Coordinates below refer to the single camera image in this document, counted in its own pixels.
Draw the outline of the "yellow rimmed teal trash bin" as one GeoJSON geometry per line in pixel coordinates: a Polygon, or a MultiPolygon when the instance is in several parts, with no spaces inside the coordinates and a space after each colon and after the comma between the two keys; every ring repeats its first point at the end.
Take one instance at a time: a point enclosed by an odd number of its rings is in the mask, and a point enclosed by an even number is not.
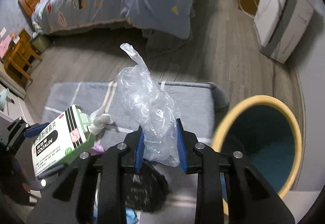
{"type": "Polygon", "coordinates": [[[211,147],[223,154],[242,152],[280,198],[293,186],[302,159],[302,136],[294,114],[268,95],[238,103],[219,123],[211,147]]]}

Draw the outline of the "grey checked floor rug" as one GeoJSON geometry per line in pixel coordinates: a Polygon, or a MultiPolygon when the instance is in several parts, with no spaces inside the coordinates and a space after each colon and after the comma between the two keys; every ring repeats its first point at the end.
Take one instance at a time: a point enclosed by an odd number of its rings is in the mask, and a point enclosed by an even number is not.
{"type": "Polygon", "coordinates": [[[176,120],[198,140],[210,144],[213,132],[229,101],[213,83],[161,82],[154,92],[128,95],[111,83],[58,83],[51,92],[42,120],[50,122],[71,105],[79,105],[87,114],[100,107],[111,116],[112,124],[103,124],[99,144],[107,149],[138,129],[152,128],[163,137],[161,156],[144,154],[139,174],[124,176],[125,201],[129,223],[194,223],[197,200],[197,176],[172,167],[177,158],[176,120]]]}

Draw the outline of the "white tissue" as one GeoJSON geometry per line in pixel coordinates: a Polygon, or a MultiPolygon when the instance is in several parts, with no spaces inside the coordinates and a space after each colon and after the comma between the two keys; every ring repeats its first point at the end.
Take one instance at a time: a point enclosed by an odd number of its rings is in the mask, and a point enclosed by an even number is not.
{"type": "Polygon", "coordinates": [[[105,108],[105,106],[102,106],[89,117],[91,124],[88,125],[88,131],[93,135],[98,135],[106,125],[113,123],[111,115],[105,112],[105,108]]]}

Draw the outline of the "green storage box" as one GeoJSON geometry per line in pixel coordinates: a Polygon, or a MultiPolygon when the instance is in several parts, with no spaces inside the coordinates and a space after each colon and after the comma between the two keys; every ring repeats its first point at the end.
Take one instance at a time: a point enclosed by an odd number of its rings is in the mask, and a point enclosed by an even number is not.
{"type": "Polygon", "coordinates": [[[36,35],[30,39],[31,44],[33,44],[40,53],[44,53],[50,46],[50,40],[43,35],[36,35]]]}

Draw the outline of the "wooden stool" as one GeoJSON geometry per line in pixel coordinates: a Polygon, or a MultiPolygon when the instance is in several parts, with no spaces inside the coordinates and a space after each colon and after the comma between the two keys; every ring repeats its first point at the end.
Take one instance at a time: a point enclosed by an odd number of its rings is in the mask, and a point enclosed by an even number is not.
{"type": "Polygon", "coordinates": [[[30,42],[31,36],[22,28],[18,33],[18,42],[10,45],[4,56],[4,70],[5,72],[24,89],[31,83],[33,79],[28,70],[32,68],[33,60],[42,62],[37,48],[30,42]]]}

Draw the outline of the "clear plastic bag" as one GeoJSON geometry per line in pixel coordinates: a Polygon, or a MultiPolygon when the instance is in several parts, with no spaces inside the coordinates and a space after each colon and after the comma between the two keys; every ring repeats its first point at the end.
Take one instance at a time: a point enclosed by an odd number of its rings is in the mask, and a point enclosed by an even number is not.
{"type": "Polygon", "coordinates": [[[180,117],[172,97],[163,85],[151,78],[150,71],[132,45],[120,45],[135,66],[125,67],[117,75],[117,95],[121,105],[144,133],[144,158],[176,167],[177,122],[180,117]]]}

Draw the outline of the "white air purifier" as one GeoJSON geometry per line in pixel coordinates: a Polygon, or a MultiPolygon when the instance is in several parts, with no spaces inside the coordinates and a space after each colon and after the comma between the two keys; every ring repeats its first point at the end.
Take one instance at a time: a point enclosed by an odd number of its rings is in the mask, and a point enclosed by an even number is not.
{"type": "Polygon", "coordinates": [[[284,64],[301,40],[315,0],[259,0],[254,18],[260,53],[284,64]]]}

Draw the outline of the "green white medicine box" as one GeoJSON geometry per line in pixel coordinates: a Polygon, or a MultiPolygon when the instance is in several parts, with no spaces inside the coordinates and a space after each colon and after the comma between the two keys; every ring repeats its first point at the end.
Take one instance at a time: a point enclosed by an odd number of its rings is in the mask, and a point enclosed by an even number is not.
{"type": "Polygon", "coordinates": [[[89,115],[72,105],[44,128],[31,147],[36,177],[57,164],[70,164],[80,153],[88,151],[96,139],[89,132],[89,115]]]}

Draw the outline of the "purple wrapper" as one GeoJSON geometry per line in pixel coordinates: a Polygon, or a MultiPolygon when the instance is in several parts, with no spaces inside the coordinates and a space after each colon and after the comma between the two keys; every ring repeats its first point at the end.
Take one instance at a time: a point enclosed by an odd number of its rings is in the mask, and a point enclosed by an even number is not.
{"type": "Polygon", "coordinates": [[[88,152],[92,156],[95,156],[95,155],[103,154],[105,152],[105,149],[103,148],[103,146],[101,146],[100,144],[98,144],[97,142],[95,142],[94,145],[89,149],[88,152]]]}

